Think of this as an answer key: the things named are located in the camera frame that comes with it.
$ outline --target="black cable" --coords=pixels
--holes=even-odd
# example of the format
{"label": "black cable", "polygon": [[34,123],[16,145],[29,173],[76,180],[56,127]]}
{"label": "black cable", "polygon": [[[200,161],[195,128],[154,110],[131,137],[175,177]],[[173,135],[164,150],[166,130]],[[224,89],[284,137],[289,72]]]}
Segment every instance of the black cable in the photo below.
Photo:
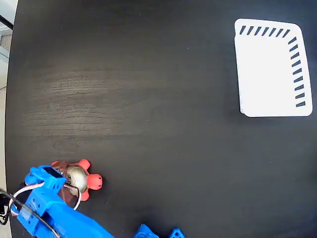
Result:
{"label": "black cable", "polygon": [[[60,238],[60,235],[54,230],[53,227],[51,227],[45,220],[43,220],[43,218],[37,214],[35,211],[33,211],[31,208],[29,208],[27,205],[25,205],[24,203],[20,202],[18,199],[16,199],[15,197],[13,197],[11,194],[7,193],[6,191],[4,191],[3,189],[0,188],[0,193],[3,193],[5,196],[7,196],[8,198],[12,199],[14,202],[16,202],[17,204],[19,204],[21,207],[23,207],[25,210],[27,210],[28,212],[32,213],[33,216],[35,216],[37,219],[39,219],[45,226],[47,226],[51,232],[53,232],[53,234],[57,237]],[[9,210],[7,211],[7,214],[5,215],[5,217],[9,217],[9,213],[11,208],[8,208]]]}
{"label": "black cable", "polygon": [[9,22],[7,19],[5,19],[3,16],[0,15],[0,22],[2,22],[4,25],[9,27],[11,30],[13,30],[13,24]]}

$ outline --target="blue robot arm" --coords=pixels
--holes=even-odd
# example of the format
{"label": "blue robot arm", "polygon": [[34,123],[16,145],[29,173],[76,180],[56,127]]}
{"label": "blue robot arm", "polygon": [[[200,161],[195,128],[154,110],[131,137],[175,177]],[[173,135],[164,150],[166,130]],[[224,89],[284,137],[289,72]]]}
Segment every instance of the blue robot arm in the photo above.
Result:
{"label": "blue robot arm", "polygon": [[[113,237],[96,221],[73,210],[58,196],[66,179],[52,167],[31,168],[25,182],[26,184],[44,182],[42,187],[32,190],[25,205],[40,215],[61,238]],[[56,237],[45,224],[25,208],[21,208],[17,218],[33,236],[38,238]]]}

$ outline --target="white cable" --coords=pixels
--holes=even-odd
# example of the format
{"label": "white cable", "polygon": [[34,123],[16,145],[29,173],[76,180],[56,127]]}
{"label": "white cable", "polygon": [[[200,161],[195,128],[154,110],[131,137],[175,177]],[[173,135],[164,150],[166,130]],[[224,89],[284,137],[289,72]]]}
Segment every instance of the white cable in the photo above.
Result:
{"label": "white cable", "polygon": [[77,193],[78,193],[78,199],[77,199],[77,203],[74,207],[74,210],[76,210],[79,206],[79,203],[80,203],[80,200],[81,200],[81,192],[79,191],[79,189],[77,187],[74,187],[74,186],[71,186],[71,185],[68,185],[68,184],[64,184],[65,187],[67,188],[70,188],[70,189],[75,189],[77,190]]}
{"label": "white cable", "polygon": [[[17,197],[19,194],[21,194],[21,193],[23,193],[23,192],[25,192],[25,191],[33,190],[33,189],[35,189],[35,188],[37,188],[37,187],[42,187],[43,185],[44,185],[44,182],[42,182],[42,183],[36,183],[36,184],[32,184],[32,185],[27,185],[27,186],[21,188],[20,190],[18,190],[18,191],[13,195],[13,197]],[[12,204],[13,204],[13,199],[10,199],[10,201],[9,201],[9,208],[12,206]]]}

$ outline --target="dark wooden surface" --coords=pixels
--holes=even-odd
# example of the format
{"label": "dark wooden surface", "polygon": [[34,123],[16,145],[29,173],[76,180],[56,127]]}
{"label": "dark wooden surface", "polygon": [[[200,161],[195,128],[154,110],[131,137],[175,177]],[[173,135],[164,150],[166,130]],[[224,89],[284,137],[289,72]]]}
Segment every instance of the dark wooden surface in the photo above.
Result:
{"label": "dark wooden surface", "polygon": [[[314,2],[20,0],[8,191],[32,166],[87,158],[106,182],[79,211],[116,237],[132,237],[142,222],[162,236],[174,226],[189,238],[312,235],[316,110],[242,115],[233,39],[238,18],[298,24],[316,106]],[[11,230],[23,234],[15,219]]]}

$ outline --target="black stripe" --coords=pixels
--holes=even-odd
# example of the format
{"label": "black stripe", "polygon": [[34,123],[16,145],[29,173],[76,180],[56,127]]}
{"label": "black stripe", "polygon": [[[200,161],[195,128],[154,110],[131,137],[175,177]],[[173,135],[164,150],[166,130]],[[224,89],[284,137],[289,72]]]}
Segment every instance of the black stripe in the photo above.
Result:
{"label": "black stripe", "polygon": [[294,54],[294,55],[291,57],[291,60],[292,60],[293,58],[296,58],[297,56],[299,56],[299,52],[297,52],[296,54]]}
{"label": "black stripe", "polygon": [[268,30],[268,27],[266,27],[266,28],[264,29],[264,31],[263,31],[263,33],[262,33],[262,36],[264,36],[264,35],[266,34],[267,30]]}
{"label": "black stripe", "polygon": [[275,30],[276,30],[276,28],[273,28],[271,33],[269,34],[269,36],[271,36],[274,33]]}
{"label": "black stripe", "polygon": [[294,41],[296,41],[297,39],[296,39],[296,36],[290,41],[290,42],[288,42],[288,44],[292,44]]}
{"label": "black stripe", "polygon": [[289,31],[290,31],[290,30],[287,30],[287,31],[285,32],[283,38],[288,34]]}
{"label": "black stripe", "polygon": [[283,29],[279,29],[278,33],[276,34],[276,37],[278,37],[278,36],[279,36],[279,34],[281,34],[281,33],[282,33],[282,31],[283,31]]}
{"label": "black stripe", "polygon": [[295,72],[293,72],[293,75],[295,75],[297,73],[300,73],[300,72],[302,72],[302,68],[300,68],[300,69],[296,70]]}
{"label": "black stripe", "polygon": [[303,80],[303,77],[300,76],[299,78],[297,78],[297,79],[294,80],[294,83],[297,83],[297,82],[302,81],[302,80]]}
{"label": "black stripe", "polygon": [[297,66],[297,65],[299,65],[300,63],[301,63],[301,61],[299,60],[299,61],[293,63],[293,64],[292,64],[292,67]]}
{"label": "black stripe", "polygon": [[305,105],[306,105],[306,103],[305,103],[305,101],[303,101],[301,103],[296,104],[296,107],[301,107],[301,106],[305,106]]}
{"label": "black stripe", "polygon": [[296,87],[296,88],[295,88],[295,91],[300,90],[300,89],[303,89],[303,88],[304,88],[304,85],[302,84],[302,85]]}
{"label": "black stripe", "polygon": [[254,26],[250,26],[250,29],[249,29],[247,35],[249,35],[249,34],[251,33],[251,31],[253,30],[253,28],[254,28]]}
{"label": "black stripe", "polygon": [[297,49],[298,48],[298,45],[295,45],[295,46],[293,46],[290,50],[289,50],[289,52],[291,52],[291,51],[293,51],[293,50],[295,50],[295,49]]}
{"label": "black stripe", "polygon": [[259,27],[257,28],[257,30],[256,30],[256,32],[255,32],[255,34],[254,34],[255,36],[258,34],[258,32],[261,30],[261,28],[262,28],[261,26],[259,26]]}
{"label": "black stripe", "polygon": [[242,32],[244,31],[244,29],[246,29],[246,26],[242,26],[242,28],[240,30],[240,35],[242,35]]}
{"label": "black stripe", "polygon": [[300,95],[297,95],[295,97],[295,99],[299,99],[299,98],[303,98],[303,97],[305,97],[305,93],[301,93]]}

